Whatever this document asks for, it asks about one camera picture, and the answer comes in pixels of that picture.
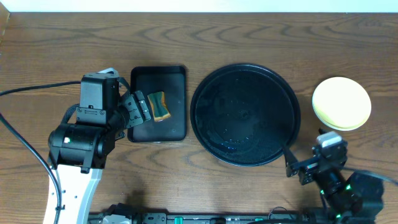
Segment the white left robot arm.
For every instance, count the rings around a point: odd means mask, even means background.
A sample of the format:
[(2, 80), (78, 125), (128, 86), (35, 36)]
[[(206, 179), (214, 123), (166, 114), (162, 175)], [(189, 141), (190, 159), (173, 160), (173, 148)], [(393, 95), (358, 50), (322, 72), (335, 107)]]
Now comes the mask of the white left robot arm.
[(86, 223), (116, 141), (125, 137), (126, 129), (150, 120), (141, 91), (83, 91), (73, 110), (76, 122), (64, 116), (49, 136), (49, 162), (57, 183), (49, 188), (45, 223)]

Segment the green and orange sponge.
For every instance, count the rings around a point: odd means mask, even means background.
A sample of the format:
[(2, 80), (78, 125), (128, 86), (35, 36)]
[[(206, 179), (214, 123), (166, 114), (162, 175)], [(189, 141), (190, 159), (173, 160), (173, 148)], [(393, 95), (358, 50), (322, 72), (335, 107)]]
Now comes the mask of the green and orange sponge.
[(151, 93), (147, 97), (155, 122), (160, 122), (171, 117), (170, 111), (165, 103), (165, 93), (163, 91)]

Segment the yellow plate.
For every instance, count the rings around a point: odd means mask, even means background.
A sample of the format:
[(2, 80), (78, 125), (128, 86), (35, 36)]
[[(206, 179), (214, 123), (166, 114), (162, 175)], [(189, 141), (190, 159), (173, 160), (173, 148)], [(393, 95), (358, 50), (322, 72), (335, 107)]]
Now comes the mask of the yellow plate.
[(371, 115), (371, 99), (356, 81), (332, 77), (322, 81), (312, 95), (312, 107), (326, 126), (351, 131), (362, 126)]

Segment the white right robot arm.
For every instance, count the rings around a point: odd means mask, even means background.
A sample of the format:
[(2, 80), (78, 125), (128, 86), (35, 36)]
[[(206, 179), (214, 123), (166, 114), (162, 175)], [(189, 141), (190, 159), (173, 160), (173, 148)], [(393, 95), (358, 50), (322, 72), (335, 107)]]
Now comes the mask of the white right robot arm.
[(383, 209), (382, 179), (356, 170), (346, 179), (341, 171), (347, 161), (347, 142), (313, 147), (313, 157), (298, 161), (288, 148), (283, 148), (287, 177), (299, 176), (301, 185), (316, 183), (322, 208), (308, 210), (312, 223), (374, 223)]

